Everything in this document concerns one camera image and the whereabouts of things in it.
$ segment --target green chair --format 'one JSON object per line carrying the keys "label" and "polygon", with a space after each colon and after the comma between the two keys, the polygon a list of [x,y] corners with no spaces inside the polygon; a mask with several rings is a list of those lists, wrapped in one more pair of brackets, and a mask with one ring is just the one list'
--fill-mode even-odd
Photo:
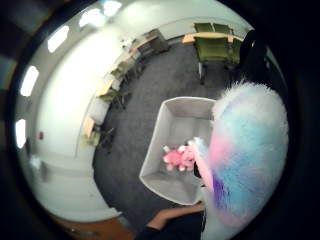
{"label": "green chair", "polygon": [[200,84],[204,84],[203,67],[209,62],[230,63],[230,53],[227,38],[195,37],[195,47],[198,56]]}
{"label": "green chair", "polygon": [[115,70],[113,70],[111,73],[116,79],[124,78],[123,72],[117,67]]}
{"label": "green chair", "polygon": [[125,95],[113,88],[111,88],[106,94],[99,96],[99,98],[105,102],[113,103],[114,101],[117,101],[118,105],[125,109],[124,97]]}
{"label": "green chair", "polygon": [[231,61],[234,64],[238,64],[240,62],[240,47],[242,42],[236,38],[233,39],[232,43],[232,54]]}
{"label": "green chair", "polygon": [[214,31],[218,33],[230,34],[230,27],[228,25],[213,23]]}
{"label": "green chair", "polygon": [[213,32],[211,23],[194,23],[196,32]]}
{"label": "green chair", "polygon": [[81,146],[97,147],[99,145],[100,137],[101,137],[101,133],[96,131],[93,131],[90,137],[88,137],[86,134],[83,134],[81,136],[82,138]]}

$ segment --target dark sleeve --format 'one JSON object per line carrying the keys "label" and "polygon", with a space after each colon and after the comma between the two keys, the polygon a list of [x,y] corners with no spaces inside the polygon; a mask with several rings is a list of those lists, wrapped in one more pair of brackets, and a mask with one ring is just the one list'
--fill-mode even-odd
{"label": "dark sleeve", "polygon": [[145,227],[134,240],[152,240],[154,237],[156,237],[160,233],[160,230],[151,228],[151,227]]}

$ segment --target person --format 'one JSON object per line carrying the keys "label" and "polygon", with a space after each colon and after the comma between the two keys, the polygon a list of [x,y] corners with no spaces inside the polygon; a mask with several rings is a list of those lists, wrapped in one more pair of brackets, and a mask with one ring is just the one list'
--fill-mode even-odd
{"label": "person", "polygon": [[160,210],[135,240],[200,240],[204,209],[200,202],[193,206]]}

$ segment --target chair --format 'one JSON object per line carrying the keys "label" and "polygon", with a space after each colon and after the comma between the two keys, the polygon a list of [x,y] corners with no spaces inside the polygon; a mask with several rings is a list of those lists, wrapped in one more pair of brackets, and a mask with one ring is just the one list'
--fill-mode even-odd
{"label": "chair", "polygon": [[116,79],[123,79],[125,82],[129,82],[128,72],[131,69],[128,63],[122,61],[118,64],[117,68],[111,71],[111,75],[113,75]]}
{"label": "chair", "polygon": [[194,37],[198,56],[200,84],[204,84],[203,65],[209,62],[230,62],[227,38]]}
{"label": "chair", "polygon": [[87,134],[83,134],[81,136],[82,146],[92,146],[98,148],[106,148],[107,146],[111,146],[113,138],[114,138],[115,128],[112,127],[108,131],[101,130],[100,126],[95,126],[94,130],[92,131],[90,137]]}
{"label": "chair", "polygon": [[97,147],[99,145],[100,137],[101,137],[101,133],[96,131],[92,131],[90,137],[88,137],[87,134],[83,134],[81,136],[82,138],[81,145]]}
{"label": "chair", "polygon": [[196,32],[213,32],[211,23],[194,23]]}
{"label": "chair", "polygon": [[213,27],[215,32],[230,34],[230,27],[228,25],[213,23]]}
{"label": "chair", "polygon": [[234,64],[238,64],[240,62],[240,48],[241,48],[242,41],[234,38],[232,42],[232,54],[231,54],[231,61]]}
{"label": "chair", "polygon": [[129,95],[130,93],[120,93],[120,91],[116,89],[110,89],[106,94],[99,96],[99,98],[105,102],[113,103],[114,101],[117,101],[118,105],[125,109],[125,96]]}

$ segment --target fluffy costume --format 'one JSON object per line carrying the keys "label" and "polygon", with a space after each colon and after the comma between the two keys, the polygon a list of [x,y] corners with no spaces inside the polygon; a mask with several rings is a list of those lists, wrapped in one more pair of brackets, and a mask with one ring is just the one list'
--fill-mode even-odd
{"label": "fluffy costume", "polygon": [[212,113],[209,149],[195,138],[195,159],[221,221],[244,226],[280,179],[288,145],[285,107],[265,85],[240,83],[225,92]]}

